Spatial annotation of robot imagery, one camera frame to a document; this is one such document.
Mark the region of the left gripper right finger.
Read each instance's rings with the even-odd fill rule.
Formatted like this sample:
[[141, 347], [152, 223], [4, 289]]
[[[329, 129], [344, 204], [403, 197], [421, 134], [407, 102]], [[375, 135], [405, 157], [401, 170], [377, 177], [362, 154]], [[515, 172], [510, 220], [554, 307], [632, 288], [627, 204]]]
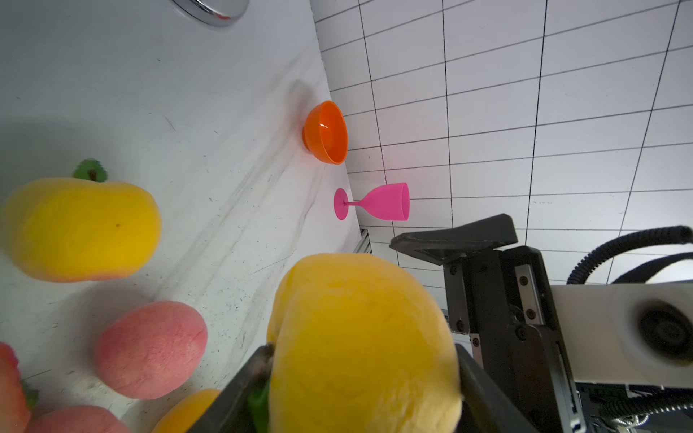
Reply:
[[533, 432], [523, 413], [513, 404], [469, 352], [455, 344], [458, 356], [463, 409], [456, 432]]

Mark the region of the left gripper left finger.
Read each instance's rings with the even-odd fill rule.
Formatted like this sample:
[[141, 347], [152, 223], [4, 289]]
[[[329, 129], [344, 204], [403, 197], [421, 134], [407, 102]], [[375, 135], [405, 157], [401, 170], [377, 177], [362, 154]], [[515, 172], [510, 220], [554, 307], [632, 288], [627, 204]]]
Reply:
[[188, 432], [268, 432], [274, 346], [260, 346]]

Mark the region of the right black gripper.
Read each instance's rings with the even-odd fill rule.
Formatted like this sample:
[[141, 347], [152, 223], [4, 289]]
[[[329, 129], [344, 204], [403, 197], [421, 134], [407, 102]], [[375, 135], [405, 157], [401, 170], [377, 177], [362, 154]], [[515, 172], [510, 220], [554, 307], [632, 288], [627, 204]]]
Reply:
[[499, 214], [460, 227], [403, 233], [389, 247], [444, 265], [449, 326], [538, 432], [588, 427], [561, 335], [541, 253], [515, 245], [513, 219]]

